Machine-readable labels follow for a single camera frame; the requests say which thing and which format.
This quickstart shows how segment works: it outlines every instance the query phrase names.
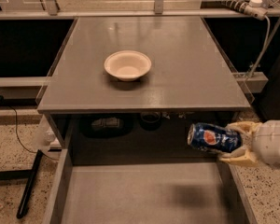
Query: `black cable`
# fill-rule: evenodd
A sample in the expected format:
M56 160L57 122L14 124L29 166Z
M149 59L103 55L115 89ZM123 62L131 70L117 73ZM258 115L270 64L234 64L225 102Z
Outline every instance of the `black cable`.
M17 110L16 110L14 107L12 107L12 106L10 106L9 108L13 109L13 110L15 111L15 113L16 113L16 135L17 135L17 139L18 139L20 145L21 145L26 151L28 151L28 152L30 152L30 153L36 153L36 152L34 152L34 151L29 150L29 149L21 142L21 140L20 140L20 138L19 138L19 135L18 135L18 112L17 112ZM53 158L49 157L48 155L46 155L42 150L40 150L40 151L41 151L42 154L43 154L44 156L46 156L47 158L49 158L49 159L51 159L51 160L54 160L54 161L58 161L57 159L53 159Z

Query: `can lid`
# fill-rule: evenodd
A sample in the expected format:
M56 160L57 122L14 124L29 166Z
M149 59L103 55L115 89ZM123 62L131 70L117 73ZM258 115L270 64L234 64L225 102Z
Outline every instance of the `can lid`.
M192 124L189 127L189 134L188 134L188 145L192 143L193 137L194 137L194 132L195 132L195 125Z

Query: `black metal bar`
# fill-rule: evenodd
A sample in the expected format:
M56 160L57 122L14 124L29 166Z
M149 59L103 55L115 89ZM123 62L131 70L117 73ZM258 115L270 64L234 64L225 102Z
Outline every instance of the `black metal bar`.
M28 178L31 170L12 170L0 172L0 181Z
M30 199L32 188L33 188L34 183L35 183L35 178L36 178L36 175L37 175L38 167L39 167L42 156L43 156L43 153L40 150L38 150L37 153L36 153L36 156L35 156L34 165L32 167L29 179L28 179L27 184L26 184L25 191L24 191L24 193L22 195L22 198L21 198L21 203L20 203L18 213L17 213L17 219L21 219L28 212L28 206L27 205L28 205L28 202L29 202L29 199Z

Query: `white bowl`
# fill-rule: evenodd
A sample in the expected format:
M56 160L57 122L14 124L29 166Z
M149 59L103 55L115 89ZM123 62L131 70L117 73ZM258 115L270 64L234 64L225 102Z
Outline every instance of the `white bowl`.
M133 81L150 70L151 60L143 53L123 50L107 57L104 67L113 77L122 81Z

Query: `can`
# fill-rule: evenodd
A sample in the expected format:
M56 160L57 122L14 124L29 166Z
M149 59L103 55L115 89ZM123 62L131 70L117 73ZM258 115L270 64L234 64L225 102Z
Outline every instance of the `can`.
M196 123L189 128L188 144L202 151L231 153L241 146L241 135L213 124Z

